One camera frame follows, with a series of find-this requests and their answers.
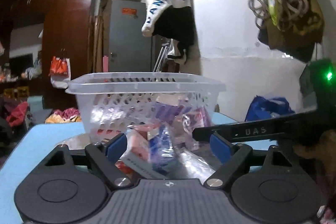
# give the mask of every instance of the orange bag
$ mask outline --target orange bag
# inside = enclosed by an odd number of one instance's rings
[[[68,63],[65,58],[61,59],[54,56],[51,61],[49,76],[63,75],[68,77]]]

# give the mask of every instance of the pile of clothes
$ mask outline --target pile of clothes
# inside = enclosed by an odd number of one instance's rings
[[[67,123],[67,122],[81,122],[79,110],[76,108],[68,108],[65,111],[59,109],[55,110],[46,120],[45,123]]]
[[[26,118],[27,102],[0,97],[0,142],[9,144]]]

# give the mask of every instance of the packaged item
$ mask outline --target packaged item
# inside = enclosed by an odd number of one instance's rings
[[[127,150],[120,157],[121,161],[146,179],[166,179],[166,176],[153,170],[149,158],[148,141],[135,130],[127,133]]]
[[[163,123],[155,131],[157,133],[152,133],[154,137],[149,140],[150,162],[155,171],[169,176],[179,163],[170,139],[169,127]]]
[[[157,130],[160,127],[160,123],[155,124],[136,124],[131,125],[128,128],[136,130],[146,140],[151,140],[153,137],[159,134]]]
[[[178,150],[186,148],[189,151],[199,149],[199,144],[192,138],[195,128],[210,127],[211,119],[204,107],[200,107],[195,111],[191,111],[176,117],[172,124],[172,142]]]
[[[172,124],[175,117],[191,110],[188,98],[178,93],[160,94],[156,99],[154,118]]]
[[[126,176],[128,176],[130,179],[133,178],[134,176],[134,171],[126,166],[121,160],[118,160],[116,163],[115,163],[115,166],[121,171],[123,172]]]

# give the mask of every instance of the blue package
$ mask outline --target blue package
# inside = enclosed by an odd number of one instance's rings
[[[166,176],[179,163],[167,125],[158,128],[158,135],[149,140],[149,148],[152,168],[160,174]]]

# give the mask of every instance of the white cloth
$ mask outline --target white cloth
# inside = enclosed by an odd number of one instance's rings
[[[179,42],[177,40],[174,40],[174,39],[171,40],[168,55],[181,56],[181,53],[180,53],[179,49],[177,48],[178,43]],[[187,56],[186,56],[186,54],[184,54],[183,58],[174,59],[174,62],[177,63],[177,64],[184,64],[186,59],[187,59]]]
[[[142,34],[144,37],[151,37],[154,32],[155,22],[168,7],[191,7],[191,0],[146,0],[146,4],[147,17],[142,27]]]
[[[0,42],[0,56],[3,55],[5,53],[5,48],[3,47],[3,45]]]
[[[68,63],[68,77],[62,75],[51,75],[50,81],[53,87],[57,89],[68,88],[68,82],[71,80],[71,69],[70,69],[70,59],[67,58]]]

